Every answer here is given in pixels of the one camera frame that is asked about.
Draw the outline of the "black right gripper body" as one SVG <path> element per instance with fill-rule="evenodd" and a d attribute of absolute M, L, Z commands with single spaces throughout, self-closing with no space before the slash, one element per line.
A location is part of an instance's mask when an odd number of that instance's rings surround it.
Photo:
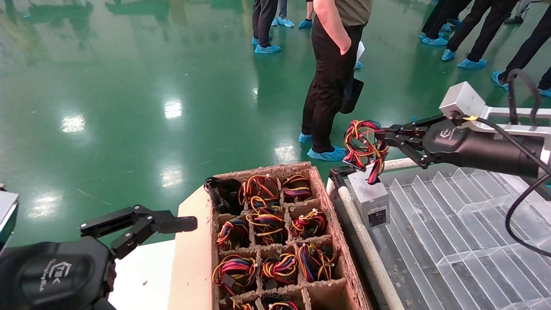
<path fill-rule="evenodd" d="M 538 176 L 540 167 L 498 132 L 459 128 L 445 120 L 432 125 L 424 136 L 424 151 L 435 163 L 517 176 Z"/>

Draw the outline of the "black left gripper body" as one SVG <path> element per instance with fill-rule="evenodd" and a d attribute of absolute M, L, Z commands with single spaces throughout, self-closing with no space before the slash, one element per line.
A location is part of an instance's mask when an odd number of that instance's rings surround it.
<path fill-rule="evenodd" d="M 91 237 L 8 248 L 0 262 L 3 310 L 92 310 L 116 277 L 110 249 Z"/>

